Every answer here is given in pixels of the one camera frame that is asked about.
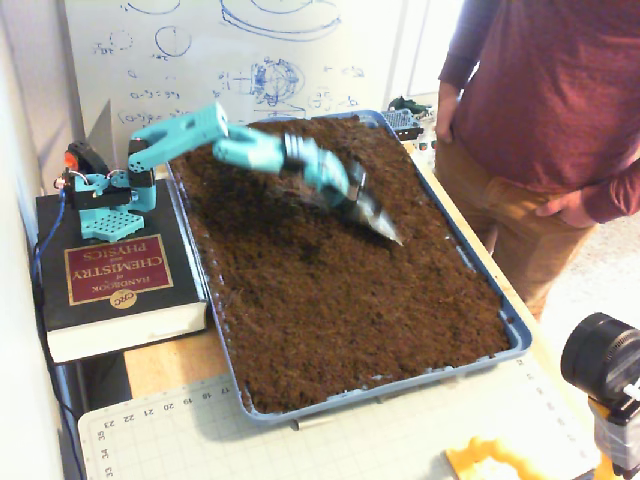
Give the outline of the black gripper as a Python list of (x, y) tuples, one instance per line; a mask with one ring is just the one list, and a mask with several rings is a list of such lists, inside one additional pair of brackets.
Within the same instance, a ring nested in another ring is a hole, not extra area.
[(351, 220), (402, 246), (403, 242), (389, 213), (372, 190), (366, 187), (367, 173), (364, 167), (357, 161), (351, 161), (345, 169), (349, 186), (339, 209), (350, 211)]

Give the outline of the person left hand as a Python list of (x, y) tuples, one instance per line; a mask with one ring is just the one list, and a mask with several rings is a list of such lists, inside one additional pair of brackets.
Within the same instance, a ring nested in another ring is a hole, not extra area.
[(564, 223), (575, 228), (587, 228), (596, 225), (596, 221), (587, 213), (584, 207), (581, 190), (557, 196), (537, 207), (535, 213), (540, 217), (556, 215)]

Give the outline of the person right hand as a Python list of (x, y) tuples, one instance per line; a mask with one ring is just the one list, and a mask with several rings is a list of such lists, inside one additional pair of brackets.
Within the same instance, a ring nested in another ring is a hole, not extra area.
[(457, 105), (458, 95), (456, 92), (439, 94), (435, 125), (435, 133), (439, 141), (452, 142), (452, 122)]

